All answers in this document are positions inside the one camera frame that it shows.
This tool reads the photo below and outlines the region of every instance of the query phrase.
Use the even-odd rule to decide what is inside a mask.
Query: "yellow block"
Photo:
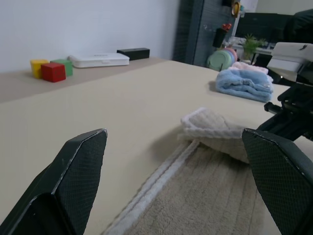
[[[33,75],[35,78],[42,78],[41,75],[41,65],[49,63],[47,60],[31,60],[30,65],[31,65],[31,71],[33,72]]]

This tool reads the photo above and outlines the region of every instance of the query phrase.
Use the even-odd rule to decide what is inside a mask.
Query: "red object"
[[[57,63],[49,63],[41,65],[41,73],[43,80],[49,82],[59,82],[66,79],[65,66]]]
[[[231,29],[231,23],[222,24],[222,29],[228,32]]]

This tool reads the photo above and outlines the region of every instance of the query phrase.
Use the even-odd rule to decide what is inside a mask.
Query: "stacked plates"
[[[238,59],[237,53],[232,48],[224,48],[215,51],[206,62],[206,66],[212,70],[222,71],[228,69]]]

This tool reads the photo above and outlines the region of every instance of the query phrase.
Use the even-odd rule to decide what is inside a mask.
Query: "wooden block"
[[[72,65],[72,62],[70,60],[60,59],[60,60],[51,60],[50,62],[64,65],[65,66],[65,73],[66,73],[67,77],[73,75],[73,65]]]
[[[33,73],[33,76],[35,78],[42,78],[41,74],[41,65],[49,63],[47,60],[31,60],[30,65],[31,65],[31,71]]]
[[[49,82],[59,82],[66,79],[65,66],[58,63],[48,63],[41,65],[43,80]]]

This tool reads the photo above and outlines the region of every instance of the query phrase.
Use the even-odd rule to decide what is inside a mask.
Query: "beige tabletop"
[[[156,58],[127,67],[75,69],[73,77],[56,84],[29,72],[0,74],[0,221],[63,144],[81,133],[108,129],[85,232],[98,235],[178,145],[182,116],[207,107],[251,128],[271,117],[260,102],[215,92],[216,76]],[[286,90],[274,88],[275,97]],[[308,141],[301,139],[299,146],[312,153]]]

